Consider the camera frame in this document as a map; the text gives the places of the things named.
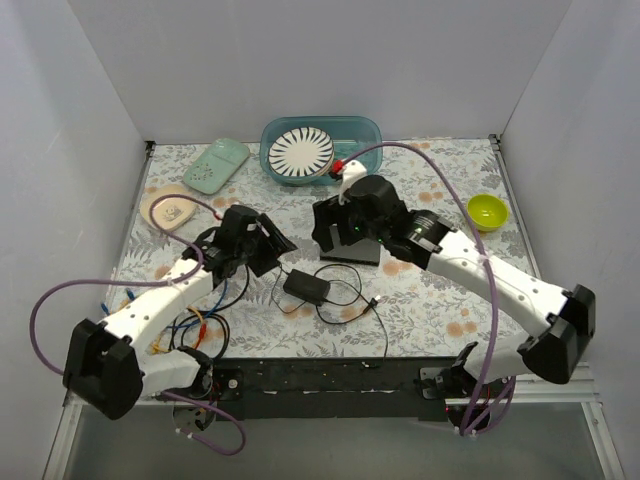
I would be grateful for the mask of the black network switch box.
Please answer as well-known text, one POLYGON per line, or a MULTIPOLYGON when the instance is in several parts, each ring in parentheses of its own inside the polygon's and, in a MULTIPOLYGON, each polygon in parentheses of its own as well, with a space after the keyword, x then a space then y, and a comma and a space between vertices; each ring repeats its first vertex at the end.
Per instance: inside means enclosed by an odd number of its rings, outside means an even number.
POLYGON ((328 252, 319 252, 319 259, 326 262, 378 266, 381 247, 369 239, 361 239, 352 245, 343 245, 336 225, 330 227, 334 248, 328 252))

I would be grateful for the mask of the black power adapter brick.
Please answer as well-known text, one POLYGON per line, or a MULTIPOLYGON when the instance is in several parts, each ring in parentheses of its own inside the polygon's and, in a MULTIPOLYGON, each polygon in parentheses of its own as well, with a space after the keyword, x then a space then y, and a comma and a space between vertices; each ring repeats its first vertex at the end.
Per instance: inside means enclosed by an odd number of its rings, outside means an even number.
POLYGON ((306 272, 293 269, 283 284, 285 293, 314 306, 322 305, 330 291, 330 283, 306 272))

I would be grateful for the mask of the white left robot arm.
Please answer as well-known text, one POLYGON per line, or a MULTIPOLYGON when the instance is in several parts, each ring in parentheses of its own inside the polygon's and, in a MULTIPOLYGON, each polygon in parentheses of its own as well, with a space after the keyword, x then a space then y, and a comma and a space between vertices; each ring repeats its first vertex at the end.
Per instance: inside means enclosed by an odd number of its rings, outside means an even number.
POLYGON ((164 278, 124 309, 73 330, 63 385, 107 418, 124 416, 141 397, 175 390, 195 398, 212 385, 213 360, 193 347, 149 355, 151 342, 184 310, 247 266, 260 277, 296 245, 266 214, 234 205, 202 232, 164 278))

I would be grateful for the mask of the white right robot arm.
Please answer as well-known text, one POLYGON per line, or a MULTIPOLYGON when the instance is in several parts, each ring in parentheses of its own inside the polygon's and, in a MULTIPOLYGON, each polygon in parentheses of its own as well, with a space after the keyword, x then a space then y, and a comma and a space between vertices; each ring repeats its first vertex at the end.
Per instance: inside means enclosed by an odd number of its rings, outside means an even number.
POLYGON ((590 289, 563 289, 480 252, 439 215, 408 209, 394 186, 379 175, 365 176, 343 195, 314 203, 313 214, 312 237, 324 252, 336 242, 351 245, 367 238, 393 257, 485 300, 491 299, 492 289, 497 291, 500 311, 524 332, 498 341, 489 361, 484 346, 465 348, 448 375, 465 388, 527 373, 566 384, 595 334, 596 302, 590 289))

